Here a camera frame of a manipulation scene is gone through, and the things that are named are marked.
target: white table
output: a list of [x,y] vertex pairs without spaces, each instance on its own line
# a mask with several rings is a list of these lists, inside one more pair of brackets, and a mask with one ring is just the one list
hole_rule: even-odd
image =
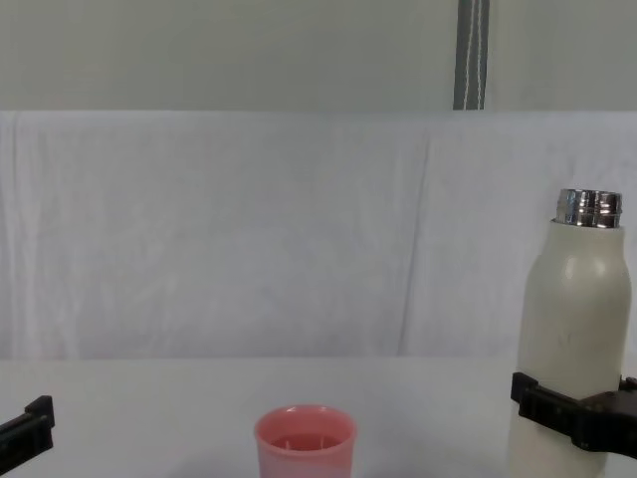
[[[626,369],[637,371],[637,360]],[[359,424],[357,478],[503,475],[511,359],[0,362],[0,420],[54,398],[55,448],[12,478],[255,478],[252,427],[321,402]],[[607,478],[634,477],[612,457]]]

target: white cloth backdrop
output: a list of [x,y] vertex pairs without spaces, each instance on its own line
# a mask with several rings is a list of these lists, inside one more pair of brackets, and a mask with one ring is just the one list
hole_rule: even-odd
[[0,358],[513,353],[560,187],[625,193],[637,274],[636,153],[628,114],[3,114]]

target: plastic cup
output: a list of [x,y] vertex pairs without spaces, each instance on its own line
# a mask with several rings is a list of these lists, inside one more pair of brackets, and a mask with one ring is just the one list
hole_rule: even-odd
[[349,478],[356,424],[322,405],[294,405],[255,426],[261,478]]

